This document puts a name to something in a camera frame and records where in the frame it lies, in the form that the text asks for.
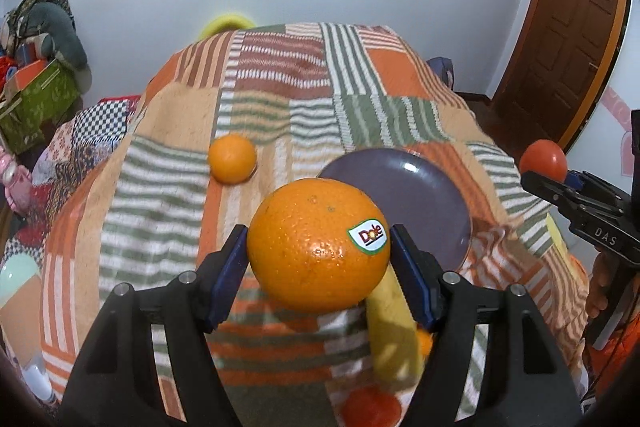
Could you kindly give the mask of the right hand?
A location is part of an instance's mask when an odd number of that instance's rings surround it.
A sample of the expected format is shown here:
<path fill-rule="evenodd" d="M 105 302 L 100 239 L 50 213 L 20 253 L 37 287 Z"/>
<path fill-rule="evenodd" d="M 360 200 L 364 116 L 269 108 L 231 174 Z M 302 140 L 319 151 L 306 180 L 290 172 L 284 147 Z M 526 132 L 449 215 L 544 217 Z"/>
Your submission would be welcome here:
<path fill-rule="evenodd" d="M 613 277 L 610 264 L 610 255 L 600 249 L 593 263 L 586 300 L 586 312 L 590 319 L 595 319 L 608 306 L 606 291 L 610 287 Z"/>

